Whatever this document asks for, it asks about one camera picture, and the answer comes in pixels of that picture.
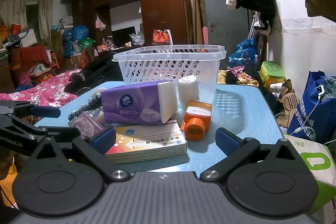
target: window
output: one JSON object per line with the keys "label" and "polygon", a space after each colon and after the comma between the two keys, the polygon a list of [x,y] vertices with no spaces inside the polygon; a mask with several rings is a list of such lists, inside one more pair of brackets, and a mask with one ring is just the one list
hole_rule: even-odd
{"label": "window", "polygon": [[41,43],[40,25],[39,25],[39,5],[27,4],[26,5],[26,17],[29,29],[34,29],[36,40]]}

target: green logo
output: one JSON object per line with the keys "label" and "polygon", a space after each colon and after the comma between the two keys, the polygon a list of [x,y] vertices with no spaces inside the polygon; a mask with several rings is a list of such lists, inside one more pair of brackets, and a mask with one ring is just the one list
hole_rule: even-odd
{"label": "green logo", "polygon": [[[317,152],[317,153],[304,152],[304,153],[301,153],[300,156],[310,170],[326,170],[331,166],[330,159],[325,154],[323,154],[321,152]],[[308,159],[315,159],[315,158],[324,159],[324,163],[323,164],[311,165],[310,162],[308,161]]]}

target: purple tissue package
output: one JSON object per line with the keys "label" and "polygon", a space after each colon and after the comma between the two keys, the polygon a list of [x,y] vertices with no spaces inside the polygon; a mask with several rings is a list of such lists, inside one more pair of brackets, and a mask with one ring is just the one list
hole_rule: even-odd
{"label": "purple tissue package", "polygon": [[164,124],[177,111],[176,86],[171,81],[118,86],[101,92],[109,123]]}

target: plastic bag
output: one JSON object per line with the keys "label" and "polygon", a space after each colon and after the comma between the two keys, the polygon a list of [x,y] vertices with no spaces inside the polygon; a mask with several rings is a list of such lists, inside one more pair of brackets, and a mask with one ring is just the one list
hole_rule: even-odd
{"label": "plastic bag", "polygon": [[63,33],[63,56],[65,58],[72,57],[75,52],[74,46],[72,44],[72,34],[73,30],[65,30]]}
{"label": "plastic bag", "polygon": [[99,19],[98,15],[96,20],[96,28],[100,31],[103,31],[106,28],[106,25]]}
{"label": "plastic bag", "polygon": [[[317,87],[323,83],[324,77],[323,71],[309,72],[302,100],[296,107],[288,134],[322,144],[330,140],[336,127],[336,100],[329,98],[317,104],[319,93]],[[309,128],[294,133],[297,128],[303,125],[309,114],[309,119],[304,126],[312,127],[315,133]]]}
{"label": "plastic bag", "polygon": [[80,68],[84,69],[86,67],[86,57],[84,50],[82,51]]}
{"label": "plastic bag", "polygon": [[19,85],[30,85],[31,83],[32,81],[28,73],[24,73],[21,75]]}
{"label": "plastic bag", "polygon": [[134,45],[140,45],[142,46],[145,43],[145,37],[141,36],[140,34],[136,35],[136,34],[130,34],[129,35],[133,41]]}
{"label": "plastic bag", "polygon": [[229,56],[228,65],[231,68],[240,66],[256,68],[258,66],[258,54],[255,39],[250,38],[240,42],[235,52]]}
{"label": "plastic bag", "polygon": [[72,32],[72,41],[84,40],[89,37],[89,29],[85,26],[74,27]]}

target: water bottle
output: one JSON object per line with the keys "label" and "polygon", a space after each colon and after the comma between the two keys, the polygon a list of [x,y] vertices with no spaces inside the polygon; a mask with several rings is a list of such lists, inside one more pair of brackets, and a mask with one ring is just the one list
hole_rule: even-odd
{"label": "water bottle", "polygon": [[334,77],[326,76],[323,80],[323,85],[329,93],[336,96],[336,79]]}

